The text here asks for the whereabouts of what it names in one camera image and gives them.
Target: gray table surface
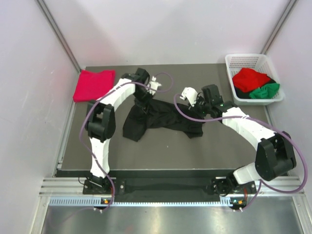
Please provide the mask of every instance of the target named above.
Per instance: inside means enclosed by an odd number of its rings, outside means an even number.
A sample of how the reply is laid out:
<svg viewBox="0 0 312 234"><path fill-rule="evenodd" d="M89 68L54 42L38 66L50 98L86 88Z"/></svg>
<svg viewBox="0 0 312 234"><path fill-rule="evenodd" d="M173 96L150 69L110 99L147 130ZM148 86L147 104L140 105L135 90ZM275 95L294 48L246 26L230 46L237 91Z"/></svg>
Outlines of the gray table surface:
<svg viewBox="0 0 312 234"><path fill-rule="evenodd" d="M174 94L181 93L184 87L200 91L205 85L216 84L223 100L233 100L225 64L109 66L87 67L87 70L115 70L117 82L122 74L134 73L137 67L146 69L151 75L164 71L173 76L173 89L165 94L156 94L155 99L172 103ZM170 85L170 79L165 75L159 76L159 82L163 89ZM165 128L147 130L139 142L123 138L122 126L133 104L134 97L129 97L116 111L117 127L109 148L111 169L234 169L255 159L253 147L219 122L205 123L203 136L193 139L183 132ZM241 106L241 109L250 116L267 121L263 106ZM76 104L63 170L91 168L91 156L78 138L85 115L86 103ZM83 138L91 146L86 131Z"/></svg>

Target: stainless steel surface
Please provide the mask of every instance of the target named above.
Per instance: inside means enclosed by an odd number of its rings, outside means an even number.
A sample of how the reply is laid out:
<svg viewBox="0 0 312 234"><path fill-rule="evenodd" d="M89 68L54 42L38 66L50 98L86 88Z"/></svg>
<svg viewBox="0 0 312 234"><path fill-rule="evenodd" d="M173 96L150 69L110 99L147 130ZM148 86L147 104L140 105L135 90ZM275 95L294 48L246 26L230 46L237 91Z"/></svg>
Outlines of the stainless steel surface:
<svg viewBox="0 0 312 234"><path fill-rule="evenodd" d="M57 226L79 207L49 207ZM103 214L85 210L42 234L300 234L291 197L259 198L245 212L219 207L113 207Z"/></svg>
<svg viewBox="0 0 312 234"><path fill-rule="evenodd" d="M294 196L293 202L297 210L297 215L305 234L312 234L312 211L306 196Z"/></svg>
<svg viewBox="0 0 312 234"><path fill-rule="evenodd" d="M115 70L116 81L124 73L133 73L138 66L88 67L99 72ZM225 64L184 64L140 66L151 75L165 71L173 76L175 85L165 94L155 98L173 102L173 96L184 87L200 90L208 84L216 84L224 100L232 100ZM159 76L163 89L170 85L170 79ZM203 137L189 139L184 133L165 128L149 129L139 142L123 138L122 126L133 106L134 98L128 98L116 111L116 132L110 143L109 163L112 169L221 169L237 168L254 161L255 150L240 135L219 122L203 125ZM267 121L262 106L242 106L242 110L255 118ZM68 137L62 169L89 170L91 156L80 144L78 135L86 115L86 103L76 105L71 131ZM84 132L83 139L91 146Z"/></svg>
<svg viewBox="0 0 312 234"><path fill-rule="evenodd" d="M75 56L73 55L69 45L67 44L62 32L60 31L56 21L54 20L47 4L45 3L44 0L35 0L38 4L38 6L40 7L40 9L42 10L45 18L47 19L48 23L50 24L53 32L55 33L55 35L57 36L59 42L61 43L65 53L67 54L68 58L70 59L70 61L72 62L73 66L75 67L75 69L77 70L78 73L80 73L81 68L75 58Z"/></svg>
<svg viewBox="0 0 312 234"><path fill-rule="evenodd" d="M267 42L265 43L263 49L261 50L262 54L267 54L270 46L273 44L275 38L277 37L278 33L280 32L280 30L284 26L288 16L291 14L291 12L294 9L297 2L298 2L298 0L289 0L289 2L287 3L287 6L285 7L285 10L283 11L278 22L276 23L276 26L274 27L271 35L269 36Z"/></svg>

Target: white wall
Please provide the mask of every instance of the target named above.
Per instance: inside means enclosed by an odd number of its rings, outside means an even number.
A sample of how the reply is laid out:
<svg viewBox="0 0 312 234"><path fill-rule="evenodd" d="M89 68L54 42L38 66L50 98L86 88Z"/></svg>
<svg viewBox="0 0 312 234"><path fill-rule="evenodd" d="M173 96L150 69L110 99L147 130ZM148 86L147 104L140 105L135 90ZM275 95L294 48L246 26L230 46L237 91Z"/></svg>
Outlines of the white wall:
<svg viewBox="0 0 312 234"><path fill-rule="evenodd" d="M274 124L289 132L312 172L312 1L300 0L269 50L285 91L285 100L269 106ZM301 178L303 167L297 158ZM305 188L312 207L312 176Z"/></svg>
<svg viewBox="0 0 312 234"><path fill-rule="evenodd" d="M34 0L0 8L0 233L27 233L77 74Z"/></svg>
<svg viewBox="0 0 312 234"><path fill-rule="evenodd" d="M83 66L220 63L259 53L285 0L46 0Z"/></svg>

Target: basket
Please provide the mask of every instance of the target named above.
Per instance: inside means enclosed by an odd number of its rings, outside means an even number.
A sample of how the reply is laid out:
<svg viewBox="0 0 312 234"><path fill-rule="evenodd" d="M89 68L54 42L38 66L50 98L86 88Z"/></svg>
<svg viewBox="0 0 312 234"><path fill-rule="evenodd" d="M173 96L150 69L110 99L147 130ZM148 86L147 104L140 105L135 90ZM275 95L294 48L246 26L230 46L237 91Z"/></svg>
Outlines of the basket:
<svg viewBox="0 0 312 234"><path fill-rule="evenodd" d="M272 102L283 100L284 92L281 87L272 99L241 99L236 95L232 79L242 68L252 68L257 72L265 73L275 80L276 83L280 84L276 71L268 56L261 54L231 54L225 57L225 62L234 103L236 105L268 105Z"/></svg>

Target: green cloth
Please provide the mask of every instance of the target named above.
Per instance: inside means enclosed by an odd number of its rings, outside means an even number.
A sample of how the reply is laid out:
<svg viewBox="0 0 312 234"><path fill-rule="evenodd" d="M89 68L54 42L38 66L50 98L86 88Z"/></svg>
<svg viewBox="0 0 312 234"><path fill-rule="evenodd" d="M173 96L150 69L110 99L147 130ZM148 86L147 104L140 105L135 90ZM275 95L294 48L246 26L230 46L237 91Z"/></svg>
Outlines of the green cloth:
<svg viewBox="0 0 312 234"><path fill-rule="evenodd" d="M249 96L251 99L271 99L275 96L279 89L278 83L266 84L261 88L253 90Z"/></svg>

